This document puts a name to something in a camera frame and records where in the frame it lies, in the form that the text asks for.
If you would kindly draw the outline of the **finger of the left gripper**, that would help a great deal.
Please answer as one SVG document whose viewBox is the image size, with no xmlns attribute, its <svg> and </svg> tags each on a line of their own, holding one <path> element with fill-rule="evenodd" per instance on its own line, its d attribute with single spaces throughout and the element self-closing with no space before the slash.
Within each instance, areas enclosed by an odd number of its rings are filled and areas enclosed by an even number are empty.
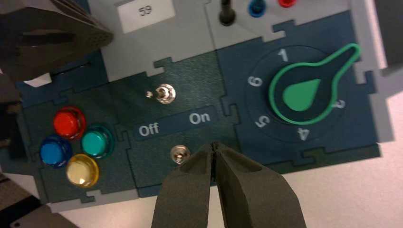
<svg viewBox="0 0 403 228">
<path fill-rule="evenodd" d="M 77 61 L 109 43 L 108 33 L 19 33 L 0 37 L 0 68 L 26 81 Z"/>
<path fill-rule="evenodd" d="M 2 0 L 2 43 L 109 43 L 113 34 L 73 0 Z"/>
</svg>

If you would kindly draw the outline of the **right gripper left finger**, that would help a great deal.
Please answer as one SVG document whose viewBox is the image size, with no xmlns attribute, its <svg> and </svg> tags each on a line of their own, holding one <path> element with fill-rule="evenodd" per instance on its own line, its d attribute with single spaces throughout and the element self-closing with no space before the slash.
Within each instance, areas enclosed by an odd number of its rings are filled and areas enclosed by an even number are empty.
<svg viewBox="0 0 403 228">
<path fill-rule="evenodd" d="M 152 220 L 153 228 L 206 228 L 213 149 L 202 146 L 162 183 Z"/>
</svg>

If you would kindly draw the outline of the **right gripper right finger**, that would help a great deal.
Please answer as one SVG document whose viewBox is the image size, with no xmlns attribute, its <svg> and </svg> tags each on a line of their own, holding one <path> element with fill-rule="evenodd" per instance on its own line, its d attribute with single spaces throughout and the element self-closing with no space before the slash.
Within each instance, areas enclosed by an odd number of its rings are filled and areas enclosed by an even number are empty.
<svg viewBox="0 0 403 228">
<path fill-rule="evenodd" d="M 298 197 L 282 175 L 220 142 L 213 151 L 225 227 L 306 227 Z"/>
</svg>

